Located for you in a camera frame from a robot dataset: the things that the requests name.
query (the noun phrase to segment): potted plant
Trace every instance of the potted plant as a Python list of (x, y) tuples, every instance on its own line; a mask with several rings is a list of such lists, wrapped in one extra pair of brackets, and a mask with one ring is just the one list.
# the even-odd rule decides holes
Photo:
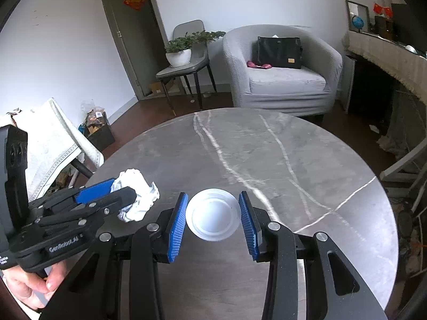
[(166, 59), (171, 67), (180, 67), (189, 64), (191, 60), (191, 48), (197, 43), (209, 43), (224, 36), (222, 31), (208, 32), (198, 31), (185, 37), (177, 37), (166, 44)]

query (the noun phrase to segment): white wall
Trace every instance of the white wall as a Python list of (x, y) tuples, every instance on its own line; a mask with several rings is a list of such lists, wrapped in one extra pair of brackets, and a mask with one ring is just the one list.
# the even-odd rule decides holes
[[(372, 10), (377, 0), (352, 1)], [(341, 39), (348, 30), (345, 0), (157, 0), (157, 4), (169, 38), (176, 25), (194, 19), (203, 20), (208, 31), (252, 24), (300, 25), (342, 52)], [(217, 82), (229, 83), (220, 42), (210, 46), (209, 56)], [(206, 73), (201, 84), (210, 84)]]
[(133, 99), (101, 0), (21, 0), (0, 33), (0, 90), (0, 115), (54, 97), (75, 125), (82, 100), (111, 115)]

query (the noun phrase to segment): crumpled white tissue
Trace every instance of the crumpled white tissue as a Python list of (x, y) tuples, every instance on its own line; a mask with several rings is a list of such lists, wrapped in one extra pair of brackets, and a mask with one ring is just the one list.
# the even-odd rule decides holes
[(140, 171), (131, 169), (120, 172), (119, 177), (112, 184), (110, 192), (127, 186), (135, 190), (136, 201), (121, 209), (117, 216), (124, 222), (141, 221), (154, 201), (160, 198), (159, 189), (154, 182), (149, 186)]

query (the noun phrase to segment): black bag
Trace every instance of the black bag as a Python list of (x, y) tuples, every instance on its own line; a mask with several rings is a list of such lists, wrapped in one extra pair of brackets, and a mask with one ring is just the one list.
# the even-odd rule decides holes
[(302, 47), (298, 37), (258, 37), (257, 65), (301, 69)]

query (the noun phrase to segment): white flower pot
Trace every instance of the white flower pot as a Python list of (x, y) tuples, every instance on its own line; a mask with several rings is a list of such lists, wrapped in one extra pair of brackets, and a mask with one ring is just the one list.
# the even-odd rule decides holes
[(170, 67), (180, 67), (189, 64), (191, 60), (191, 49), (178, 51), (176, 53), (166, 53), (166, 59)]

